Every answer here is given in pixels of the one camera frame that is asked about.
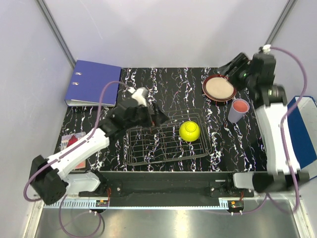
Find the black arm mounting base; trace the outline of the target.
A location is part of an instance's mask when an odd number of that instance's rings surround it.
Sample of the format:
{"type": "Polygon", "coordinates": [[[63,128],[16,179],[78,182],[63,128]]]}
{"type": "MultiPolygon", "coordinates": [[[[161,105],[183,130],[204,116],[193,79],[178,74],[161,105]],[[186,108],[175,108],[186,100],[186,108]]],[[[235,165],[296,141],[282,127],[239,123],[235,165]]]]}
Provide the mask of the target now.
{"type": "Polygon", "coordinates": [[[233,186],[231,172],[101,171],[110,188],[110,207],[132,209],[220,208],[221,198],[252,198],[233,186]]]}

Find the pink plastic cup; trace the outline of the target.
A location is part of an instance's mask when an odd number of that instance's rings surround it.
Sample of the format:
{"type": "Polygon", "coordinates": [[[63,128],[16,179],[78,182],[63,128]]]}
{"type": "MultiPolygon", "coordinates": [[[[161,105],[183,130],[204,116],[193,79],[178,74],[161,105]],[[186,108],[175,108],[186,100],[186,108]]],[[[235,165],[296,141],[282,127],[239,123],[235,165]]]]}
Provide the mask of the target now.
{"type": "Polygon", "coordinates": [[[245,100],[242,100],[242,99],[237,99],[237,100],[233,101],[232,107],[235,111],[242,113],[242,114],[246,113],[250,108],[248,102],[246,102],[245,100]]]}

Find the yellow-green bowl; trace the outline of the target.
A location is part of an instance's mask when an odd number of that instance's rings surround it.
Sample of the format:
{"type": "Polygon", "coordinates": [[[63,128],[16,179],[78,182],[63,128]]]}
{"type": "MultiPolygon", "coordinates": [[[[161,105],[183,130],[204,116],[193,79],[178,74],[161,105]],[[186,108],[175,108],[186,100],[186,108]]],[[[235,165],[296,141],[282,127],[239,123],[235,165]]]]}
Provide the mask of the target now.
{"type": "Polygon", "coordinates": [[[186,121],[180,126],[179,136],[184,141],[194,142],[200,137],[200,127],[194,121],[186,121]]]}

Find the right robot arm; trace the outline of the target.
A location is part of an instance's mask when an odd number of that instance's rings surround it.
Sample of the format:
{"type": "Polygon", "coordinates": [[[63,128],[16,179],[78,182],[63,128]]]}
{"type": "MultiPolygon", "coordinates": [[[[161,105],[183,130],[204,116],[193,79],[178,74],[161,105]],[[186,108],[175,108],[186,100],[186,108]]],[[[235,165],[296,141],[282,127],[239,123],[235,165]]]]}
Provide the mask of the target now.
{"type": "Polygon", "coordinates": [[[289,191],[310,180],[293,150],[285,118],[286,93],[283,86],[274,84],[275,66],[272,54],[260,52],[249,59],[240,53],[217,69],[236,89],[248,89],[267,157],[266,172],[233,174],[225,184],[229,196],[237,196],[243,189],[257,193],[289,191]]]}

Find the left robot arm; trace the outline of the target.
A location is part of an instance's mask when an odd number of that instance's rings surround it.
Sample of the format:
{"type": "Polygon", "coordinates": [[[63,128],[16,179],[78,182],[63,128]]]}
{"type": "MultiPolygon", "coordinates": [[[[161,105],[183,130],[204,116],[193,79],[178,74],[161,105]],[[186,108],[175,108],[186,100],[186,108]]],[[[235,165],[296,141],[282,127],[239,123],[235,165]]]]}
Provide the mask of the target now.
{"type": "Polygon", "coordinates": [[[109,111],[103,120],[97,120],[84,137],[66,149],[47,158],[33,159],[29,183],[46,205],[52,205],[67,194],[91,192],[102,196],[107,192],[107,179],[97,171],[72,174],[71,171],[91,155],[107,148],[126,134],[130,128],[159,127],[166,116],[156,103],[152,107],[138,104],[135,99],[122,101],[109,111]]]}

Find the red oval baking dish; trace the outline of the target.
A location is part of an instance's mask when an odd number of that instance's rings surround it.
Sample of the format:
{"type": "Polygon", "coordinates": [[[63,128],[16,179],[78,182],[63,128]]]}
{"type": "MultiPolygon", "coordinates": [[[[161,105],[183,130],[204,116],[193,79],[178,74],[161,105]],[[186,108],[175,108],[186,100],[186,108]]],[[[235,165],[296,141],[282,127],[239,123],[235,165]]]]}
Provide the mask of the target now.
{"type": "Polygon", "coordinates": [[[206,78],[202,85],[203,93],[211,100],[216,102],[227,102],[237,93],[237,90],[222,75],[212,75],[206,78]]]}

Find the cream and pink plate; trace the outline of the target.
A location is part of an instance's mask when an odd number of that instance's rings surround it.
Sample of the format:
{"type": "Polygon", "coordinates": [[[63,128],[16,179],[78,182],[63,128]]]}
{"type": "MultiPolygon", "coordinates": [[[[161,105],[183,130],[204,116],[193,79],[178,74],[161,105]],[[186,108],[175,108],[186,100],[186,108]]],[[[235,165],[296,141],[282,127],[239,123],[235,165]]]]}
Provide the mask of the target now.
{"type": "Polygon", "coordinates": [[[216,103],[226,103],[235,97],[237,90],[233,86],[204,85],[203,93],[216,103]]]}

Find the lavender plastic cup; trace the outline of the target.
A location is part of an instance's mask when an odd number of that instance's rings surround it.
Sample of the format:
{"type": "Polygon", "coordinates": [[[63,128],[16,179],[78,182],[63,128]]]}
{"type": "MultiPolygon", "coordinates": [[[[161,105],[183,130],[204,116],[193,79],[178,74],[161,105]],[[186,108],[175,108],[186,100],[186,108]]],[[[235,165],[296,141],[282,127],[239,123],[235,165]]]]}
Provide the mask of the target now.
{"type": "Polygon", "coordinates": [[[231,123],[237,123],[245,114],[246,113],[242,114],[242,113],[235,111],[232,107],[232,104],[231,104],[231,108],[230,108],[230,111],[229,111],[227,118],[231,123]]]}

